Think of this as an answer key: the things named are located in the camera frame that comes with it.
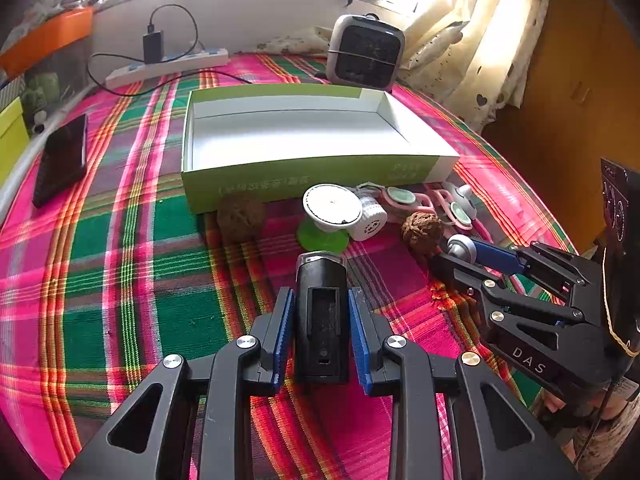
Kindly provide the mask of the grey dome panda toy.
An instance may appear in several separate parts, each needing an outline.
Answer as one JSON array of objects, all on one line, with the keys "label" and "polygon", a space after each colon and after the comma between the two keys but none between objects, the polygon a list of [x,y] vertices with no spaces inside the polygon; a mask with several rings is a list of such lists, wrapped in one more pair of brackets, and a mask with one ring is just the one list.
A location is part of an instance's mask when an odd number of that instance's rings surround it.
[{"label": "grey dome panda toy", "polygon": [[454,234],[447,240],[447,254],[467,263],[476,263],[477,249],[471,237]]}]

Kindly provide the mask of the pink clip green pad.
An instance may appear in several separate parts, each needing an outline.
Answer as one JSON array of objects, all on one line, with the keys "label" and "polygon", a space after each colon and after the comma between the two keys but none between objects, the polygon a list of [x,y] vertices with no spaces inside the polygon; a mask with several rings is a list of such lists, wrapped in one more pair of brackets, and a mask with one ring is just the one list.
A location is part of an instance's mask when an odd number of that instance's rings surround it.
[{"label": "pink clip green pad", "polygon": [[427,196],[431,199],[438,218],[446,224],[462,232],[471,232],[473,221],[465,210],[454,200],[454,196],[444,188],[428,188]]},{"label": "pink clip green pad", "polygon": [[398,217],[408,217],[414,212],[435,213],[430,196],[425,193],[412,192],[406,188],[386,186],[386,188],[382,188],[381,200]]}]

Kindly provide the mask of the brown walnut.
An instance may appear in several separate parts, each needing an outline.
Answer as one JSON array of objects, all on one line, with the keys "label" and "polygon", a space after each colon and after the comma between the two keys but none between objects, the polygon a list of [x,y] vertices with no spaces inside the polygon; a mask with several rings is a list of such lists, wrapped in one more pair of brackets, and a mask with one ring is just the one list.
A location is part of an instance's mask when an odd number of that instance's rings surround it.
[{"label": "brown walnut", "polygon": [[401,237],[418,256],[431,258],[438,251],[444,235],[442,222],[431,212],[416,211],[405,218],[401,225]]},{"label": "brown walnut", "polygon": [[265,204],[250,192],[224,196],[217,209],[218,228],[226,244],[254,240],[262,232],[265,218]]}]

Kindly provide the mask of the small white mushroom knob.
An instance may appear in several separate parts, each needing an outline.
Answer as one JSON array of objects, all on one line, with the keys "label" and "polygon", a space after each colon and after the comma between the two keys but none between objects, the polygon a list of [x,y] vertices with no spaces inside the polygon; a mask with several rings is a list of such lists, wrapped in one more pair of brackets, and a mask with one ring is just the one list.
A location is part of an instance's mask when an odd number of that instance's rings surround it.
[{"label": "small white mushroom knob", "polygon": [[452,200],[458,204],[468,216],[474,216],[476,208],[471,200],[472,188],[468,184],[455,186],[451,182],[444,182],[442,186],[449,192]]}]

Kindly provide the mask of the white cylindrical cap device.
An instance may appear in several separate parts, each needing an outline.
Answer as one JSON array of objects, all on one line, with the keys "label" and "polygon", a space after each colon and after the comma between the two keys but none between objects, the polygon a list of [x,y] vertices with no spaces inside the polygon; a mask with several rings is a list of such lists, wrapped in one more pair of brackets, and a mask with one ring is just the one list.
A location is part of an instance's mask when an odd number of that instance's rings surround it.
[{"label": "white cylindrical cap device", "polygon": [[381,204],[370,195],[359,197],[362,215],[357,223],[347,229],[349,236],[356,242],[363,242],[374,237],[387,223],[387,212]]}]

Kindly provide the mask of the black rectangular device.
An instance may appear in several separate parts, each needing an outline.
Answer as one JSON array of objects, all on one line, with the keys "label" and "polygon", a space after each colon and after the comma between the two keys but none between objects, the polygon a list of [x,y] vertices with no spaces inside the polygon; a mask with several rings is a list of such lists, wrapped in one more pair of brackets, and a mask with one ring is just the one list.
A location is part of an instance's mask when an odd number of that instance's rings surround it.
[{"label": "black rectangular device", "polygon": [[350,318],[345,259],[305,252],[296,261],[295,378],[344,384],[349,378]]}]

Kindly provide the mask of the white disc green base massager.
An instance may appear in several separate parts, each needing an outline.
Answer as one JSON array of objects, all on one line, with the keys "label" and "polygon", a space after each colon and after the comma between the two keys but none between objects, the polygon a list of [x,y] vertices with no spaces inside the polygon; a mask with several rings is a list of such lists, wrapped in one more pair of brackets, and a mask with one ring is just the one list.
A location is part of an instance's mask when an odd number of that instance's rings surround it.
[{"label": "white disc green base massager", "polygon": [[344,186],[322,183],[308,188],[302,203],[306,217],[296,230],[299,245],[306,252],[344,252],[347,230],[362,218],[359,197]]}]

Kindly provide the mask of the wooden wardrobe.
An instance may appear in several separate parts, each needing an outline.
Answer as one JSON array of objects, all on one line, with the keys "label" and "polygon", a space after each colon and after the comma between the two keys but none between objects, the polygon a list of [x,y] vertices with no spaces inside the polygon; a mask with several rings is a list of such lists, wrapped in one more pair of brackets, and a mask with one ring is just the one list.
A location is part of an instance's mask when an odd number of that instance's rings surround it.
[{"label": "wooden wardrobe", "polygon": [[608,0],[550,0],[523,102],[483,136],[584,252],[604,229],[601,159],[639,166],[639,46]]}]

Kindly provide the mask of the plaid pink green blanket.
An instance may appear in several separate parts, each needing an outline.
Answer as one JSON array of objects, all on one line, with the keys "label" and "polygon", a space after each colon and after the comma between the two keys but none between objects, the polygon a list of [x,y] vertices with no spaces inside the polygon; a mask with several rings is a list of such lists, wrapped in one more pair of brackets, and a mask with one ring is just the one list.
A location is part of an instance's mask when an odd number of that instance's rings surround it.
[{"label": "plaid pink green blanket", "polygon": [[[191,214],[181,176],[186,101],[217,75],[174,82],[139,99],[96,92],[86,114],[86,176],[32,206],[39,157],[1,227],[1,414],[48,479],[59,479],[104,420],[166,354],[206,356],[248,331],[292,286],[299,200],[268,205],[258,240],[226,246],[214,214]],[[552,213],[509,163],[461,119],[396,86],[459,153],[450,181],[469,183],[492,240],[540,240],[576,252]],[[350,243],[349,285],[429,352],[479,353],[522,400],[506,363],[482,345],[457,292],[444,292],[391,224]],[[386,479],[390,399],[368,398],[357,379],[252,400],[256,479]]]}]

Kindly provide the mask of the cream heart pattern curtain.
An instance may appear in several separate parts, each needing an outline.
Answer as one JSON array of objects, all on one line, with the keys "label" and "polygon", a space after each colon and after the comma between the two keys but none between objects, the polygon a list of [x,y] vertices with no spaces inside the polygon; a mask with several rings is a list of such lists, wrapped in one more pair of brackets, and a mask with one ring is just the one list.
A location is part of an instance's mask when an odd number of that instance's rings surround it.
[{"label": "cream heart pattern curtain", "polygon": [[383,0],[411,15],[398,76],[475,131],[520,106],[549,0]]}]

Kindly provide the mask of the grey portable heater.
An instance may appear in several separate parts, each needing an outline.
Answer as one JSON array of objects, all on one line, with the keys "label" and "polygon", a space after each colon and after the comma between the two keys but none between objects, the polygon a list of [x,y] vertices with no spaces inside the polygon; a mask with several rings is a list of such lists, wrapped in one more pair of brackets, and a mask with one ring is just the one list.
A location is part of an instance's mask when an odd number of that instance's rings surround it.
[{"label": "grey portable heater", "polygon": [[341,15],[332,29],[326,78],[332,84],[390,91],[404,49],[404,32],[374,14]]}]

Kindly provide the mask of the green and white cardboard box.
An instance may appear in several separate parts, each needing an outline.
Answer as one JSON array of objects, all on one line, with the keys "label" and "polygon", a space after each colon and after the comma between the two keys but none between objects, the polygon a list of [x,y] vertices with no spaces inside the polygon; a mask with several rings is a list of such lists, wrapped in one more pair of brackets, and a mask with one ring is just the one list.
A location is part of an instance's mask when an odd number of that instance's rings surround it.
[{"label": "green and white cardboard box", "polygon": [[181,177],[192,214],[229,194],[262,202],[318,183],[442,182],[459,155],[392,94],[326,84],[242,84],[189,96]]}]

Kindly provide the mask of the black smartphone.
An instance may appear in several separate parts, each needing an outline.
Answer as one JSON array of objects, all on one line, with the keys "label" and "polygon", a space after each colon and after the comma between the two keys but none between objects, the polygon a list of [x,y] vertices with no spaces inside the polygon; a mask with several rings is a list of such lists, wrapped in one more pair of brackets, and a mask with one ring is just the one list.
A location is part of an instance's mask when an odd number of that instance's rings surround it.
[{"label": "black smartphone", "polygon": [[41,208],[81,180],[87,171],[87,115],[82,114],[48,136],[41,154],[32,204]]}]

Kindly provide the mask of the yellow green box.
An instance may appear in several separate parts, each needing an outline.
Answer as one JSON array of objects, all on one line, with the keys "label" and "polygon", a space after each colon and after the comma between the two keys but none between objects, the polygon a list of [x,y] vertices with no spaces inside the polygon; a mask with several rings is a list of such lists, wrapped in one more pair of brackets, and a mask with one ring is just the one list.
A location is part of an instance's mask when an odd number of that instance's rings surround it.
[{"label": "yellow green box", "polygon": [[22,102],[16,98],[0,115],[0,184],[6,182],[28,144]]}]

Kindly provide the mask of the white power strip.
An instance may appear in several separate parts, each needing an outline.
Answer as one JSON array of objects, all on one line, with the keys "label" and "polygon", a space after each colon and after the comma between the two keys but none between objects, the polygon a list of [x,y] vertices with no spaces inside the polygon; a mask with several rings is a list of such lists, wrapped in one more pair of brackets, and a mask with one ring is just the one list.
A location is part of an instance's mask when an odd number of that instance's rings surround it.
[{"label": "white power strip", "polygon": [[129,86],[138,81],[160,78],[161,76],[188,72],[189,70],[202,70],[226,66],[230,55],[226,49],[214,49],[191,53],[177,61],[157,64],[131,64],[126,67],[113,70],[104,81],[107,89],[115,90],[123,86]]}]

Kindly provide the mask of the black charger adapter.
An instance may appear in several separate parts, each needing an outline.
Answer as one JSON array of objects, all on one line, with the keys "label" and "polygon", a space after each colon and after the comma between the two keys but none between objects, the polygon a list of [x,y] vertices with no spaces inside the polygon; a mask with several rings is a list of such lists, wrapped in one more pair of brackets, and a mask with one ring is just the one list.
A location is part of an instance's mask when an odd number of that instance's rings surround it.
[{"label": "black charger adapter", "polygon": [[164,59],[164,33],[161,30],[148,29],[142,37],[143,62],[146,65],[157,64]]}]

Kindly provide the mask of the orange tray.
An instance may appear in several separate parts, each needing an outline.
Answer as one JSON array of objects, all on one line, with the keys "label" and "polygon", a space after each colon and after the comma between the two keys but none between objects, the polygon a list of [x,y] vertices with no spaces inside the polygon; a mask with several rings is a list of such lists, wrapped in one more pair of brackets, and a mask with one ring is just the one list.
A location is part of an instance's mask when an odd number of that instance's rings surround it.
[{"label": "orange tray", "polygon": [[47,20],[2,53],[0,63],[3,73],[9,79],[14,79],[53,52],[89,37],[93,14],[93,8],[81,8]]}]

